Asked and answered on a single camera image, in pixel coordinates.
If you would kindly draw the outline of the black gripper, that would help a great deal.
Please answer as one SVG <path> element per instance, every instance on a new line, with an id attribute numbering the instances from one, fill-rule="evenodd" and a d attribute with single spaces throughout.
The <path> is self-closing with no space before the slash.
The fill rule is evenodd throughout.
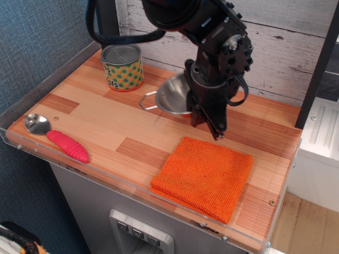
<path id="1" fill-rule="evenodd" d="M 238 87 L 227 88 L 218 69 L 217 57 L 199 49 L 196 60 L 185 62 L 184 75 L 190 88 L 186 104 L 191 114 L 191 125 L 207 122 L 215 140 L 222 139 L 227 128 L 227 98 L 232 98 Z"/>

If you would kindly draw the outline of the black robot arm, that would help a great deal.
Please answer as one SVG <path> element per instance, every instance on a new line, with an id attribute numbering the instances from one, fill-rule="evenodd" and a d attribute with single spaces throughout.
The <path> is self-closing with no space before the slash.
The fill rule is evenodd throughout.
<path id="1" fill-rule="evenodd" d="M 177 31 L 198 47 L 195 60 L 185 62 L 190 91 L 186 104 L 191 124 L 206 122 L 213 137 L 223 138 L 227 106 L 239 87 L 248 95 L 244 74 L 253 63 L 253 45 L 242 16 L 228 1 L 143 1 L 145 14 L 157 28 Z"/>

